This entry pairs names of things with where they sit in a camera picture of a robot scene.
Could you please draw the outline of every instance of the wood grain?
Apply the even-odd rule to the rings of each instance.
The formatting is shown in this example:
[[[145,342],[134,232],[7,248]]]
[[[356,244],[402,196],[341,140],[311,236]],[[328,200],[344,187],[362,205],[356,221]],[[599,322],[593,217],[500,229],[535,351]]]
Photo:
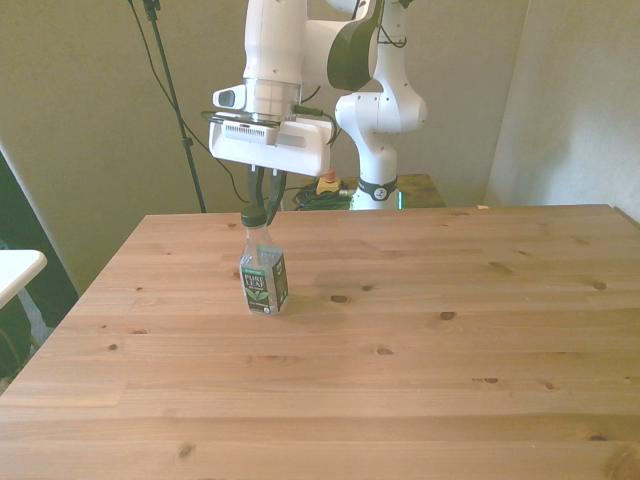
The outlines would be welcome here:
[[[150,216],[0,397],[7,479],[640,478],[640,232],[606,206]]]

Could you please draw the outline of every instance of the white shelf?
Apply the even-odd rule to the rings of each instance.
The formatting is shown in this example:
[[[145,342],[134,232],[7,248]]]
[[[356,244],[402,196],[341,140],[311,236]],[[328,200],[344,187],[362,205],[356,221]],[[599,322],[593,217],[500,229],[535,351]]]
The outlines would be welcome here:
[[[0,250],[0,308],[4,307],[47,264],[36,250]]]

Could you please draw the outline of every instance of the white wall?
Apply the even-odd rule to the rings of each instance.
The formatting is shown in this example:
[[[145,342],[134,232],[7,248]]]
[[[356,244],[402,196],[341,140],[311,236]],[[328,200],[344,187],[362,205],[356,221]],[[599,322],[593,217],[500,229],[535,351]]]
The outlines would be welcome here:
[[[211,108],[211,93],[242,81],[246,1],[161,3],[183,115],[206,139],[199,113]],[[431,174],[449,205],[482,200],[526,7],[411,4],[407,69],[430,117],[423,131],[392,141],[400,172]],[[310,16],[344,18],[321,0],[310,2]],[[152,39],[144,15],[142,22]],[[339,95],[326,89],[312,103],[333,111]],[[144,215],[198,210],[175,116],[125,0],[0,2],[0,105],[2,150],[80,291]],[[239,211],[226,174],[206,152],[194,153],[209,210]],[[332,155],[340,175],[357,174],[346,135]],[[246,191],[244,167],[231,168]]]
[[[337,18],[325,2],[309,5],[313,18]],[[398,171],[431,175],[449,206],[483,201],[527,5],[528,0],[415,0],[409,7],[407,73],[427,101],[429,117],[424,129],[389,141],[398,150]],[[323,92],[318,103],[331,110],[339,95]],[[338,140],[332,158],[340,175],[358,174],[347,136]]]
[[[244,65],[229,48],[243,40],[242,3],[163,1],[159,12],[183,115],[204,140],[200,111]],[[144,215],[198,211],[175,115],[125,0],[0,2],[0,105],[3,152],[81,291]],[[226,174],[194,154],[208,208],[238,210]]]
[[[531,0],[486,201],[640,220],[640,2]]]

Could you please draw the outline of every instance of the electrical cable bundle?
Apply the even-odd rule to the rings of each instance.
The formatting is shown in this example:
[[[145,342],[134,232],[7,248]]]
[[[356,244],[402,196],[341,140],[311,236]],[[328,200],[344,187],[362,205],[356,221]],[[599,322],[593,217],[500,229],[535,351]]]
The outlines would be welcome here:
[[[342,210],[351,203],[350,196],[341,195],[339,192],[323,192],[316,194],[318,181],[304,187],[300,187],[300,191],[293,197],[293,203],[296,205],[295,211],[298,210]],[[340,190],[347,190],[349,187],[346,183],[341,182]]]

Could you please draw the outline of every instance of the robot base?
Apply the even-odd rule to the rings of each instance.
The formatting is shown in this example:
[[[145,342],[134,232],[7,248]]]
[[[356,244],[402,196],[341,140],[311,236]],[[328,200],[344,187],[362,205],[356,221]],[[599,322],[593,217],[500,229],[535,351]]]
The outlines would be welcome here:
[[[395,190],[386,200],[377,201],[358,188],[351,199],[350,210],[398,210],[399,193],[399,190]]]

